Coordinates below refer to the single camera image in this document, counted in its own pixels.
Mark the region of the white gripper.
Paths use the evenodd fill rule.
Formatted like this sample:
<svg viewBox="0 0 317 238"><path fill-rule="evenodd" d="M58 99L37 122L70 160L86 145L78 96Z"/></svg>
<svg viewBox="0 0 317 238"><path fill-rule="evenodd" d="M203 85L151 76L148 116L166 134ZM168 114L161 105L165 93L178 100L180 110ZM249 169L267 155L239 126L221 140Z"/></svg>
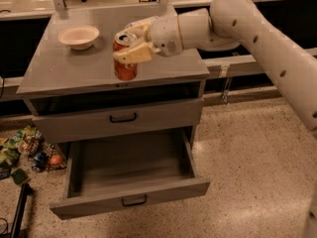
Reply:
<svg viewBox="0 0 317 238"><path fill-rule="evenodd" d="M171 57L183 51L178 17L175 15L158 17L152 24L133 22L128 24L123 32L133 34L138 39L150 39L151 42L138 42L130 47L114 44L113 58L119 63L145 62L152 60L155 54Z"/></svg>

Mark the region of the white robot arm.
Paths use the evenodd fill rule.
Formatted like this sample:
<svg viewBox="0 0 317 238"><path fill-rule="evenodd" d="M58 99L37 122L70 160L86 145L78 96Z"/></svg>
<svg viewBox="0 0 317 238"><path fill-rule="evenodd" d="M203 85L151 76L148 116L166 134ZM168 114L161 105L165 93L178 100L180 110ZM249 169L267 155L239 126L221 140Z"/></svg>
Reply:
<svg viewBox="0 0 317 238"><path fill-rule="evenodd" d="M317 133L317 59L273 26L253 0L212 0L209 9L149 17L127 25L122 33L136 37L113 53L122 64L188 49L217 52L243 46L305 127Z"/></svg>

